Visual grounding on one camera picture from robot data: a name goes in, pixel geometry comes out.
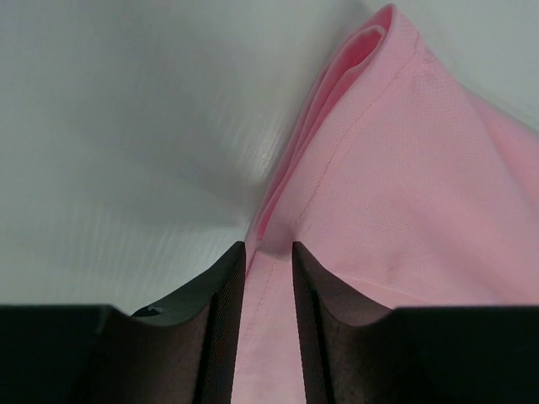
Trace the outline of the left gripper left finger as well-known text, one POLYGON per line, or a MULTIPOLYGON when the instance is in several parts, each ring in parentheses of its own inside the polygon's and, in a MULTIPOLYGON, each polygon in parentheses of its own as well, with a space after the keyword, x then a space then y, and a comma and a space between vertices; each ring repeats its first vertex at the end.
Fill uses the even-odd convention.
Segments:
POLYGON ((3 306, 4 403, 228 403, 246 249, 131 315, 110 305, 3 306))

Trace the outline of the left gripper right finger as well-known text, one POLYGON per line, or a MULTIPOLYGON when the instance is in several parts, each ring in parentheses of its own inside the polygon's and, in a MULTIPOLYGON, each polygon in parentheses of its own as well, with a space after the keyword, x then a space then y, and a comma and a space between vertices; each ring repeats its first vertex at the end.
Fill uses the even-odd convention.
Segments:
POLYGON ((291 253, 310 403, 535 403, 534 306, 389 309, 291 253))

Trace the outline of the pink t shirt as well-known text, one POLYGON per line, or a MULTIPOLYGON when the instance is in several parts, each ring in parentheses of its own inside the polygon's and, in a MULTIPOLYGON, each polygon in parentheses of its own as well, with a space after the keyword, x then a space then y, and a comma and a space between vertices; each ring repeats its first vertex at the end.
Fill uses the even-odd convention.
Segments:
POLYGON ((538 301, 538 134, 394 5, 309 93, 246 241, 235 403, 302 403, 291 245, 385 306, 538 301))

